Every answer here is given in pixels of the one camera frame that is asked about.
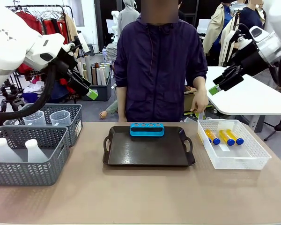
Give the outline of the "clear plastic beaker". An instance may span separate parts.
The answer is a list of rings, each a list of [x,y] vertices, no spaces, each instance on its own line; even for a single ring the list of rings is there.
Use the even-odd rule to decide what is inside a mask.
[[[70,112],[61,110],[50,115],[50,120],[53,126],[68,126],[71,124]]]
[[[41,110],[23,117],[23,121],[26,126],[46,126],[44,112]]]

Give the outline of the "white frosted conical flask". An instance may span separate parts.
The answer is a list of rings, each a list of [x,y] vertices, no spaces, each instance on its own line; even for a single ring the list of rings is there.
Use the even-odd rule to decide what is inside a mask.
[[[25,142],[28,150],[28,162],[30,163],[44,163],[48,161],[48,157],[39,148],[36,139],[30,139]]]
[[[0,138],[0,162],[22,162],[22,159],[9,147],[6,138]]]

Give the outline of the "blue test tube rack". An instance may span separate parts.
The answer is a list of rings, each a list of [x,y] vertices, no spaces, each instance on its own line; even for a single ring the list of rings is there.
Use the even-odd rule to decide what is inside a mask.
[[[164,135],[162,123],[132,123],[130,125],[131,136],[161,137]]]

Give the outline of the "person in beige coat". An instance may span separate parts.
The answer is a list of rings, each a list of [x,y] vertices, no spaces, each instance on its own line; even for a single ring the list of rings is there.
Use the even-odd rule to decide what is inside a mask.
[[[230,5],[231,0],[221,0],[215,13],[211,16],[207,32],[203,40],[204,54],[208,54],[214,43],[219,44],[222,30],[232,19]]]

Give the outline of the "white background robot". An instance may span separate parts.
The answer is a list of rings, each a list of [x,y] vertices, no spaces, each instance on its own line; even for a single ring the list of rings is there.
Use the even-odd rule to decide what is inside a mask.
[[[119,11],[114,10],[111,12],[111,15],[113,16],[113,22],[114,25],[112,26],[112,31],[113,31],[113,43],[118,42],[118,16],[119,16]]]

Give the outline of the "person's right forearm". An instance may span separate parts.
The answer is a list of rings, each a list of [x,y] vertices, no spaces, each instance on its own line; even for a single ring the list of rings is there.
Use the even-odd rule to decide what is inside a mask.
[[[118,121],[127,122],[126,119],[126,87],[117,87]]]

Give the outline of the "person's left hand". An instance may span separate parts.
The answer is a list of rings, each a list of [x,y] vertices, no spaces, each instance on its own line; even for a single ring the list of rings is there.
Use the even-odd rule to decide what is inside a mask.
[[[203,113],[207,105],[207,90],[206,88],[199,89],[195,92],[190,111],[195,113]]]

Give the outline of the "red hanging garment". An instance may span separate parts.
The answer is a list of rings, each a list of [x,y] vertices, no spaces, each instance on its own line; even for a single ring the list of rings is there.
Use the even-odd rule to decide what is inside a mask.
[[[27,25],[32,28],[33,30],[37,31],[39,34],[43,34],[42,33],[42,25],[41,22],[33,15],[29,14],[29,13],[25,13],[23,11],[17,12],[16,13],[19,17],[21,17],[26,23]],[[22,63],[18,69],[17,72],[21,75],[27,74],[30,71],[32,71],[33,69],[30,68],[28,65]]]

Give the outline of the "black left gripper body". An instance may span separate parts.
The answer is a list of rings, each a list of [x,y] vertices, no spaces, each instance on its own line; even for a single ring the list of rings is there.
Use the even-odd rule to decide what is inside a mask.
[[[79,72],[75,69],[77,64],[75,58],[68,53],[58,55],[58,79],[62,80],[62,84],[66,84],[70,88],[84,87]]]

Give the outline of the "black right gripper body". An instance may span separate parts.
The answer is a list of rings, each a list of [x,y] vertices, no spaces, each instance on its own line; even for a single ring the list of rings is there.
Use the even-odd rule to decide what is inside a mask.
[[[255,76],[268,68],[268,64],[257,51],[245,52],[239,50],[234,54],[234,63],[238,66],[237,71],[241,76]]]

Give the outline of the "grey bin of rolls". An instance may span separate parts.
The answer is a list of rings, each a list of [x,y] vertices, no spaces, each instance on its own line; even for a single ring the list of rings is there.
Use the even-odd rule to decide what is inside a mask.
[[[97,98],[92,100],[87,96],[82,96],[83,101],[108,101],[111,97],[111,78],[106,81],[106,85],[90,85],[89,88],[98,94]]]

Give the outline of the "beige hanging garment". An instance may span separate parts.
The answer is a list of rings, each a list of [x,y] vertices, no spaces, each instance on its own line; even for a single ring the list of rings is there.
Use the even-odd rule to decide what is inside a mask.
[[[75,23],[73,22],[72,17],[70,17],[68,14],[65,14],[65,21],[67,24],[67,32],[69,35],[69,41],[74,41],[74,37],[78,35],[77,28]]]

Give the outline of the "white background table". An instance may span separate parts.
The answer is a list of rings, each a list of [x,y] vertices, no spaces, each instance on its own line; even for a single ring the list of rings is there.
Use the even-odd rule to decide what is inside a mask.
[[[228,91],[207,93],[215,108],[226,115],[281,115],[281,93],[255,78],[244,80]]]

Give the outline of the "cardboard box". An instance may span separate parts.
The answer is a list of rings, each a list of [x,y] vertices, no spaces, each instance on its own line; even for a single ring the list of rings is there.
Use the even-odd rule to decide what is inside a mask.
[[[184,114],[192,113],[192,103],[196,95],[197,90],[195,88],[185,86],[184,88]]]

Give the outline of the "grey hoodie mannequin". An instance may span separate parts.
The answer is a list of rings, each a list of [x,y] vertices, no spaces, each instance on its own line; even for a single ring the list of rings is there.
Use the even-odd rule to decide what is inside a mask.
[[[118,43],[125,26],[134,22],[140,15],[140,13],[135,9],[135,0],[123,0],[123,3],[125,8],[121,10],[118,15]]]

